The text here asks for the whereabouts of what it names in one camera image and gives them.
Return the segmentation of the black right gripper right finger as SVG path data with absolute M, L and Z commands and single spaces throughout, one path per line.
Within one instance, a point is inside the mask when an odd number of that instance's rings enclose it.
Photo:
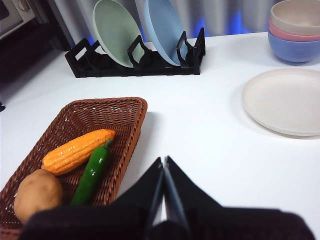
M 167 156 L 169 197 L 178 222 L 192 240 L 313 240 L 297 214 L 272 208 L 226 207 L 206 194 Z

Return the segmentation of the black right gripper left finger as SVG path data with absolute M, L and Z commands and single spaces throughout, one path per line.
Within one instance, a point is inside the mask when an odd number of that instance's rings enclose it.
M 163 164 L 157 158 L 109 205 L 61 206 L 34 214 L 21 240 L 142 240 L 161 202 Z

